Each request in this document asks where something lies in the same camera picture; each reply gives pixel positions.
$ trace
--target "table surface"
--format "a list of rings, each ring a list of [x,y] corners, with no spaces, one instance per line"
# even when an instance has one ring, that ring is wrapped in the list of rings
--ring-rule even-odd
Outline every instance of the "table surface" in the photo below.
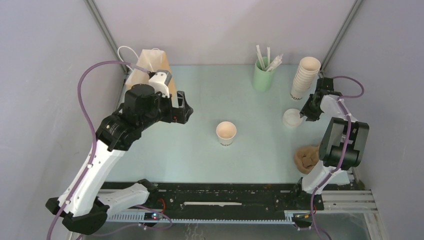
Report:
[[[142,132],[116,163],[108,182],[296,183],[304,174],[293,161],[296,149],[318,145],[330,121],[325,114],[297,128],[286,127],[283,113],[307,100],[290,98],[297,65],[281,65],[271,89],[253,89],[253,65],[172,66],[178,90],[194,109],[186,124],[158,122]],[[222,146],[216,127],[237,128],[234,142]],[[348,184],[344,172],[331,183]]]

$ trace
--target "metal pole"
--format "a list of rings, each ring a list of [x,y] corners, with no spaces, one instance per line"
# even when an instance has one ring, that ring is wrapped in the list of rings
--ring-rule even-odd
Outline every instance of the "metal pole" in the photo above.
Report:
[[[91,15],[93,16],[95,22],[97,23],[98,28],[100,29],[101,33],[103,34],[104,38],[106,39],[107,44],[109,45],[110,49],[113,52],[113,55],[115,55],[115,58],[119,60],[117,50],[118,46],[114,40],[114,38],[111,35],[111,32],[108,29],[108,26],[105,23],[105,20],[103,19],[102,15],[100,14],[100,11],[94,2],[94,0],[84,0],[85,4],[87,5],[88,10],[90,11]],[[128,69],[124,65],[120,65],[123,72],[125,74],[128,74]]]
[[[345,36],[346,31],[348,30],[349,26],[351,25],[354,17],[356,16],[356,14],[358,13],[358,10],[360,8],[360,6],[362,5],[362,3],[364,2],[364,0],[355,0],[352,8],[349,11],[349,14],[347,15],[346,19],[343,22],[343,25],[341,26],[340,30],[337,33],[337,36],[335,37],[330,49],[327,52],[327,55],[324,57],[324,60],[322,61],[322,65],[321,65],[321,74],[324,74],[324,72],[326,71],[326,68],[329,65],[329,62],[331,60],[331,58],[333,57],[334,53],[337,50],[337,47],[339,46],[339,43],[342,41],[343,37]]]

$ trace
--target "white cup lid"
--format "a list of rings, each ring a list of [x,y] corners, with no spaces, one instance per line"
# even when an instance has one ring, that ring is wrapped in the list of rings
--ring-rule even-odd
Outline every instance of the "white cup lid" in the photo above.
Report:
[[[288,127],[299,127],[304,121],[301,118],[301,111],[296,108],[290,108],[284,112],[282,122]]]

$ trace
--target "white wall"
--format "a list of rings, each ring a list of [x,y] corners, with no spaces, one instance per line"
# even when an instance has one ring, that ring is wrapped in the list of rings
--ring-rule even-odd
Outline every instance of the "white wall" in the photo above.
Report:
[[[118,45],[165,50],[172,65],[253,64],[284,53],[284,64],[323,60],[354,0],[95,1]],[[125,60],[136,62],[122,50]]]
[[[53,215],[44,207],[73,179],[91,136],[77,100],[89,66],[112,60],[82,0],[0,1],[0,235],[45,239]],[[83,99],[98,126],[116,106],[118,66],[95,70]],[[55,238],[65,238],[61,222]]]
[[[369,124],[360,179],[372,190],[390,240],[423,239],[424,2],[364,1],[329,64],[328,76],[361,81],[346,104]],[[335,83],[343,94],[359,88]]]

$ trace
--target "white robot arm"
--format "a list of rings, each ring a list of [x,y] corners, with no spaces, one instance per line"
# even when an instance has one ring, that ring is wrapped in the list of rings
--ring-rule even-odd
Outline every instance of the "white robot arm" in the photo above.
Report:
[[[111,169],[141,137],[142,131],[159,121],[185,124],[193,113],[182,91],[177,92],[178,108],[172,107],[168,89],[172,76],[168,71],[159,70],[149,76],[148,84],[134,85],[125,93],[124,103],[101,122],[96,131],[95,152],[90,151],[66,191],[47,201],[46,207],[53,214],[64,206],[60,216],[68,230],[90,235],[104,224],[108,216],[144,204],[156,191],[154,185],[143,179],[126,189],[97,196]],[[77,187],[69,198],[75,185]]]
[[[301,208],[309,208],[312,194],[320,195],[332,178],[351,167],[357,167],[362,160],[370,128],[367,123],[359,122],[352,116],[340,96],[340,92],[334,91],[332,78],[320,78],[315,93],[309,96],[300,111],[300,117],[306,116],[307,121],[319,120],[321,113],[332,116],[319,146],[320,161],[292,190],[294,201]],[[343,151],[345,141],[347,148]]]

